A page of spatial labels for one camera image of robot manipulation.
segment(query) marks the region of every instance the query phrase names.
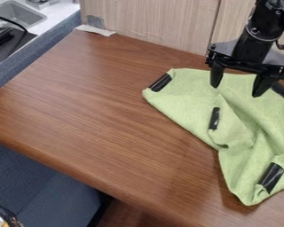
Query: kitchen counter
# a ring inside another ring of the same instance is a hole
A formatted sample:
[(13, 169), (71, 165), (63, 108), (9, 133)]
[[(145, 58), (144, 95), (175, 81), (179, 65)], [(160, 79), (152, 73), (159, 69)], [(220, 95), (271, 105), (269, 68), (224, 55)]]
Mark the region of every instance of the kitchen counter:
[(77, 11), (2, 61), (0, 63), (0, 88), (81, 23), (81, 14)]
[[(0, 0), (0, 4), (8, 2), (10, 0)], [(55, 27), (61, 21), (68, 18), (75, 12), (80, 10), (79, 4), (74, 4), (72, 0), (60, 0), (56, 4), (52, 4), (49, 7), (42, 9), (41, 11), (37, 10), (36, 8), (26, 4), (26, 0), (17, 0), (15, 1), (19, 4), (24, 4), (26, 7), (33, 9), (41, 14), (45, 15), (47, 19), (40, 24), (35, 25), (34, 27), (30, 28), (28, 31), (30, 33), (36, 35), (42, 35), (51, 28)]]

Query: wall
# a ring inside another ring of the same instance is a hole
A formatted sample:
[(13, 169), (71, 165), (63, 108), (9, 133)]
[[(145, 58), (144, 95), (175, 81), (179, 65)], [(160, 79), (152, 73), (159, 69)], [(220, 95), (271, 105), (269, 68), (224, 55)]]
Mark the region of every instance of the wall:
[(240, 36), (255, 2), (82, 0), (82, 8), (83, 19), (86, 15), (100, 17), (107, 29), (118, 34), (205, 55), (209, 43), (231, 41)]
[(83, 19), (93, 15), (120, 35), (206, 54), (219, 0), (82, 0)]

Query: sink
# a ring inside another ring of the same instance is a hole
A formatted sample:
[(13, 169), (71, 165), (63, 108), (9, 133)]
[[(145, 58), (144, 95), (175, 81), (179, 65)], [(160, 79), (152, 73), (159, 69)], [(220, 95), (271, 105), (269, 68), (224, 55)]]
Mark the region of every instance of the sink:
[(46, 16), (23, 4), (8, 1), (0, 4), (0, 16), (18, 22), (25, 28), (30, 28), (46, 20)]

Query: black clip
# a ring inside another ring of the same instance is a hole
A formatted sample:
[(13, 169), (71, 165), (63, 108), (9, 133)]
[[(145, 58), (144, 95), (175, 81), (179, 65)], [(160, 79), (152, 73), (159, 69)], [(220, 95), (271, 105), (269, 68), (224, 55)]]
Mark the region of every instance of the black clip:
[(209, 129), (216, 130), (219, 120), (220, 120), (220, 108), (215, 107), (213, 109), (213, 114), (211, 115), (211, 119), (209, 122)]
[(272, 162), (269, 168), (264, 173), (264, 175), (261, 177), (258, 184), (261, 184), (270, 194), (272, 192), (272, 189), (281, 179), (283, 174), (284, 174), (284, 168)]
[(154, 92), (158, 92), (169, 84), (169, 82), (171, 82), (171, 76), (169, 74), (164, 74), (159, 80), (150, 85), (149, 88)]

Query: wood grain surface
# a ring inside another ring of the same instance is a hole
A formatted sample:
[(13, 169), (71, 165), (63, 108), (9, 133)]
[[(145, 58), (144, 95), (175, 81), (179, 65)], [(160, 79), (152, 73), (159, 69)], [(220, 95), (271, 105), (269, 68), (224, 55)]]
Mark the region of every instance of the wood grain surface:
[(205, 55), (219, 0), (82, 0), (83, 19), (100, 17), (120, 35)]
[(141, 96), (170, 68), (203, 63), (129, 37), (75, 31), (0, 89), (0, 143), (174, 226), (284, 227), (284, 191), (242, 206), (217, 152)]

